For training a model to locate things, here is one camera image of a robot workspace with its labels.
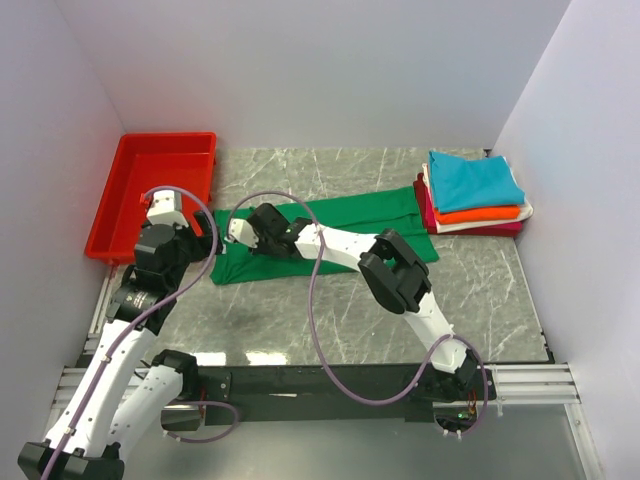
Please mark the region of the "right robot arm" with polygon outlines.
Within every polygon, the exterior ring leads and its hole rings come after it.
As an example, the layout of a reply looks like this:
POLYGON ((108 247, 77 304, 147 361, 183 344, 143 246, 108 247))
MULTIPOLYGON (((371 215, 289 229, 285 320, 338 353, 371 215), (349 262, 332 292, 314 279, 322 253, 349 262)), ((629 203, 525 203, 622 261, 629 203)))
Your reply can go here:
POLYGON ((481 356, 454 332, 437 304, 428 267, 396 230, 354 233, 322 225, 315 216, 290 222, 275 206, 263 203, 248 218, 229 221, 228 237, 255 254, 314 262, 307 301, 312 341, 331 382, 352 400, 375 407, 398 402, 417 389, 428 367, 441 375, 447 393, 466 394, 473 389, 474 377, 480 376, 483 399, 490 398, 489 376, 481 356), (367 399, 349 390, 322 352, 313 316, 313 295, 324 261, 360 272, 377 303, 402 317, 427 348, 427 356, 414 377, 390 398, 367 399))

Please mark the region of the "green t shirt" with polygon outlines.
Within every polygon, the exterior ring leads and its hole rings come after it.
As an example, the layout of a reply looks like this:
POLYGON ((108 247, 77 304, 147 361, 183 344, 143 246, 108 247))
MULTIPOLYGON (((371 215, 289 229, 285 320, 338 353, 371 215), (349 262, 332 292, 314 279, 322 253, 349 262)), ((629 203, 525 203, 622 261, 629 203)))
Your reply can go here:
MULTIPOLYGON (((421 260, 433 263, 439 255, 423 227, 411 186, 394 190, 310 201, 308 206, 325 226, 355 233, 396 230, 421 260)), ((287 277, 308 277, 314 261, 253 255, 240 244, 228 244, 210 274, 217 286, 287 277)))

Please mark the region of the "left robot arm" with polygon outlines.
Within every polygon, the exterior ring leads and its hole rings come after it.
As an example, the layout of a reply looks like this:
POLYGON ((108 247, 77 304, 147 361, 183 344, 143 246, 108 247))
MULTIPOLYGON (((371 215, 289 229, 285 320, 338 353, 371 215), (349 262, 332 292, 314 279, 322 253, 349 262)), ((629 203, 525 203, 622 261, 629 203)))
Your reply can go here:
POLYGON ((197 360, 162 351, 131 396, 125 391, 187 290, 182 280, 195 262, 211 263, 219 233, 211 212, 195 214, 192 228, 182 212, 150 208, 106 313, 96 352, 75 393, 41 442, 24 444, 18 466, 29 479, 120 479, 128 457, 161 410, 190 401, 200 390, 197 360))

